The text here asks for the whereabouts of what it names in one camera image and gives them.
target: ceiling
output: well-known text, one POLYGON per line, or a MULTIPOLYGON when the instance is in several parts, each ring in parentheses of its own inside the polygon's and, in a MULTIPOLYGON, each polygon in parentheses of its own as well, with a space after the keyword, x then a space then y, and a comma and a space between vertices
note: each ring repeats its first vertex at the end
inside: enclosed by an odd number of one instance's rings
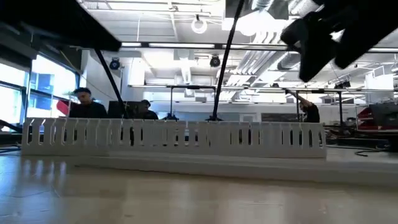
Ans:
MULTIPOLYGON (((224 18, 225 1, 229 0, 80 0, 81 5, 122 42, 183 43, 226 43, 229 30, 225 28, 227 26, 227 19, 224 18), (194 32, 192 28, 197 15, 199 20, 207 23, 207 29, 202 34, 194 32)), ((254 19, 247 17, 246 22, 244 19, 240 22, 239 19, 233 43, 283 44, 279 40, 281 30, 294 17, 304 16, 317 8, 311 0, 279 2, 287 4, 289 21, 276 20, 270 17, 267 11, 260 10, 262 17, 257 16, 254 19)), ((378 47, 397 45, 398 32, 394 32, 382 40, 378 47)), ((151 68, 150 72, 146 73, 147 83, 157 85, 169 82, 183 83, 181 63, 174 62, 173 49, 135 50, 142 52, 142 56, 151 68)), ((210 67, 210 58, 212 55, 218 55, 222 61, 224 51, 195 49, 190 54, 193 54, 191 57, 193 63, 190 65, 191 84, 214 85, 220 68, 210 67)), ((350 74, 351 86, 361 87, 364 83, 364 74, 380 66, 383 66, 387 73, 395 62, 394 54, 366 54, 344 70, 337 69, 331 63, 311 82, 302 83, 298 78, 299 63, 288 70, 278 70, 279 67, 276 65, 284 57, 287 57, 285 52, 232 50, 227 61, 224 84, 246 83, 250 86, 269 86, 280 83, 281 87, 324 87, 331 81, 336 81, 338 77, 347 77, 347 74, 350 74), (230 80, 232 75, 239 75, 240 82, 232 82, 230 80)), ((293 61, 297 61, 297 56, 291 57, 293 61)))

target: person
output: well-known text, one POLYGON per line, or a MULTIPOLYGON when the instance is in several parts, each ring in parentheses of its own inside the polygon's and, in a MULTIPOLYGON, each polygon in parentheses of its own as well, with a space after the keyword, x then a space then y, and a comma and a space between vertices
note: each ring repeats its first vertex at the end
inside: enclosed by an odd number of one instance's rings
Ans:
POLYGON ((318 107, 313 104, 312 102, 309 102, 308 100, 302 98, 298 94, 286 89, 285 90, 286 94, 290 93, 292 96, 296 97, 300 101, 298 104, 300 106, 300 109, 304 112, 304 117, 303 121, 306 123, 319 123, 320 122, 320 117, 319 117, 319 111, 318 107))
POLYGON ((142 100, 141 103, 143 104, 143 107, 141 108, 141 111, 137 115, 137 118, 139 118, 139 119, 159 119, 157 117, 157 114, 149 109, 150 108, 149 101, 142 100))
POLYGON ((70 118, 107 118, 104 105, 94 102, 88 88, 77 88, 73 92, 80 101, 79 105, 71 107, 70 118))

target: black pole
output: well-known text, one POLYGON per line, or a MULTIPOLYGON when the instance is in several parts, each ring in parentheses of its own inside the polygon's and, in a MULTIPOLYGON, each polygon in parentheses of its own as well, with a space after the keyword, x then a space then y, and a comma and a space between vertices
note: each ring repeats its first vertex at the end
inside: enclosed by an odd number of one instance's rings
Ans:
POLYGON ((111 82, 113 91, 116 94, 116 97, 118 98, 120 111, 123 112, 123 115, 124 115, 125 119, 129 119, 129 115, 127 114, 127 111, 126 111, 126 109, 124 107, 124 103, 123 103, 122 97, 120 96, 118 87, 116 86, 116 83, 114 82, 114 79, 112 77, 111 71, 109 70, 108 65, 105 62, 104 56, 102 55, 101 51, 98 50, 98 49, 95 49, 95 53, 97 54, 99 60, 101 61, 102 67, 104 67, 105 73, 108 76, 109 81, 111 82))
POLYGON ((340 112, 340 127, 343 128, 343 102, 341 101, 341 92, 338 92, 338 110, 340 112))
POLYGON ((215 121, 217 120, 218 102, 220 100, 221 86, 223 84, 224 72, 225 72, 225 68, 226 68, 226 63, 228 61, 229 50, 231 50, 232 40, 234 39, 234 35, 235 35, 236 23, 239 19, 239 16, 241 15, 243 4, 244 4, 244 0, 239 0, 238 7, 236 8, 236 12, 235 12, 235 16, 234 16, 234 23, 232 24, 232 28, 231 28, 231 31, 229 32, 228 41, 227 41, 226 47, 225 47, 223 64, 221 66, 220 77, 218 78, 216 96, 215 96, 215 100, 214 100, 213 119, 215 121))
POLYGON ((170 116, 173 114, 173 87, 170 87, 170 116))
POLYGON ((297 122, 300 122, 300 111, 299 111, 299 91, 296 91, 296 113, 297 113, 297 122))

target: red object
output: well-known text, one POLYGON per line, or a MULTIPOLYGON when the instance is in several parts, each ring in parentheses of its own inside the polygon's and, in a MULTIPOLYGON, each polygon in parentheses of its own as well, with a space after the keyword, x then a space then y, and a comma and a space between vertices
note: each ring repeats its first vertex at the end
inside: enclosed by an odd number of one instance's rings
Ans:
POLYGON ((68 101, 58 100, 57 109, 64 115, 68 115, 69 112, 68 104, 69 104, 68 101))

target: ceiling lamp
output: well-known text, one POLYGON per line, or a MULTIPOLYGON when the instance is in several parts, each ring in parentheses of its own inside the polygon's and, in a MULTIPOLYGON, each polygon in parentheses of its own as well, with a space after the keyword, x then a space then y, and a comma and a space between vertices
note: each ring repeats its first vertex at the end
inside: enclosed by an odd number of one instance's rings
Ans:
POLYGON ((192 28, 192 31, 194 31, 195 33, 202 34, 202 33, 206 32, 206 30, 207 30, 207 22, 204 19, 200 20, 199 15, 197 14, 197 17, 195 19, 193 19, 193 21, 191 23, 191 28, 192 28), (195 26, 195 24, 197 22, 202 23, 201 27, 195 26))

